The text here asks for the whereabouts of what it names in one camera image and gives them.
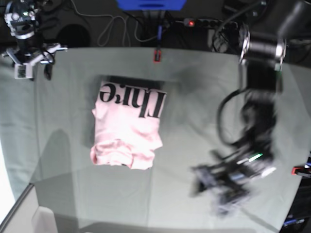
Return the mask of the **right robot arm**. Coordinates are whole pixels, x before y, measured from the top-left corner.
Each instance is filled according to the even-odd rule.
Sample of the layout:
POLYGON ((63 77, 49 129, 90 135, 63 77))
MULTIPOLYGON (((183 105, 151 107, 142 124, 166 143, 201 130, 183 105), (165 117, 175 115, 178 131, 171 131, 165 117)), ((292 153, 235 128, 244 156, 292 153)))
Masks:
POLYGON ((49 0, 12 0, 6 5, 4 21, 17 45, 2 50, 1 56, 11 58, 15 79, 33 80, 34 67, 38 63, 45 65, 45 78, 52 78, 54 54, 60 45, 46 44, 40 30, 41 12, 48 3, 49 0))

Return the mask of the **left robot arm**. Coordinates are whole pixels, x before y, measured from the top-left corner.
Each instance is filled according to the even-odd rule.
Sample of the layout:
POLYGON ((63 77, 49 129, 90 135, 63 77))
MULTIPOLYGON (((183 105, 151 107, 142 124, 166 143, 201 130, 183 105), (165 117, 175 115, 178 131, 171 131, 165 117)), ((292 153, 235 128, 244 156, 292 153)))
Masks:
POLYGON ((281 71, 287 42, 311 19, 308 0, 255 0, 234 11, 215 30, 219 36, 234 20, 240 23, 240 86, 227 95, 216 112, 216 131, 220 141, 232 148, 221 155, 212 151, 214 165, 192 168, 194 194, 216 190, 216 210, 227 216, 251 196, 247 184, 275 171, 273 133, 277 123, 276 97, 281 92, 281 71), (229 141, 223 131, 223 111, 234 97, 243 95, 241 137, 229 141))

